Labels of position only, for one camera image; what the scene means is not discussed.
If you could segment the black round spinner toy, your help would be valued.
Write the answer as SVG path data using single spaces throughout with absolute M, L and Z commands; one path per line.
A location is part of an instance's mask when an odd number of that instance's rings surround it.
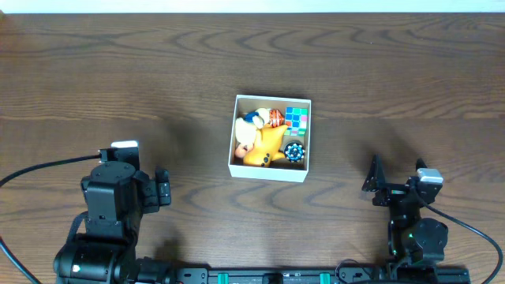
M 305 158 L 305 148 L 298 141 L 289 142 L 283 150 L 285 158 L 291 163 L 299 163 Z

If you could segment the white cardboard box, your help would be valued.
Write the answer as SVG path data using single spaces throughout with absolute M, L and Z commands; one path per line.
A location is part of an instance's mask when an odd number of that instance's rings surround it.
M 309 99 L 237 95 L 231 176 L 303 182 L 309 172 L 311 106 Z

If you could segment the colourful puzzle cube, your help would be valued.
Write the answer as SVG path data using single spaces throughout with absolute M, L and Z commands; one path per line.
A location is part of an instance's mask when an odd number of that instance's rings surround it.
M 307 132 L 309 111 L 305 108 L 287 107 L 285 124 L 288 126 L 285 136 L 304 136 Z

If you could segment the plush duck toy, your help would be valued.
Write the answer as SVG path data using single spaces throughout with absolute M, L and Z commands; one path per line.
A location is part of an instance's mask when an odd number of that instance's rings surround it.
M 243 159 L 247 153 L 254 149 L 256 131 L 262 129 L 270 123 L 270 110 L 259 108 L 247 113 L 243 118 L 235 121 L 235 139 L 238 145 L 235 149 L 235 156 Z

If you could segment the orange yellow rubber toy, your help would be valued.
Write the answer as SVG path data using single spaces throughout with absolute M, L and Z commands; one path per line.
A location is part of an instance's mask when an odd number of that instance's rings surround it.
M 256 131 L 254 148 L 245 155 L 246 166 L 269 167 L 273 161 L 283 159 L 285 154 L 280 150 L 287 125 L 264 127 Z

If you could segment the orange round spinner toy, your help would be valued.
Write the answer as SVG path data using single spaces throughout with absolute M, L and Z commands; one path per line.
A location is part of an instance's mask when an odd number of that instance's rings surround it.
M 285 118 L 282 112 L 279 109 L 270 109 L 269 110 L 269 125 L 272 128 L 279 127 L 283 125 Z

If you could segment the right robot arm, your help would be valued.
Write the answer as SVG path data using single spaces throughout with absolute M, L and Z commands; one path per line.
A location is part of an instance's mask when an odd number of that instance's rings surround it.
M 374 155 L 362 186 L 364 192 L 375 194 L 373 205 L 389 210 L 387 231 L 392 260 L 386 266 L 386 274 L 391 279 L 399 279 L 398 274 L 408 270 L 432 269 L 444 259 L 447 226 L 436 219 L 421 217 L 421 209 L 433 203 L 442 189 L 443 177 L 422 159 L 416 162 L 416 173 L 403 184 L 390 183 L 380 157 Z

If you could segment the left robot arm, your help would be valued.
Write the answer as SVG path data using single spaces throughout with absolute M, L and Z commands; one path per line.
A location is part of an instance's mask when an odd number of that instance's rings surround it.
M 131 164 L 105 162 L 80 185 L 88 209 L 73 220 L 54 259 L 56 281 L 173 283 L 170 264 L 136 256 L 142 217 L 171 203 L 168 171 L 150 178 Z

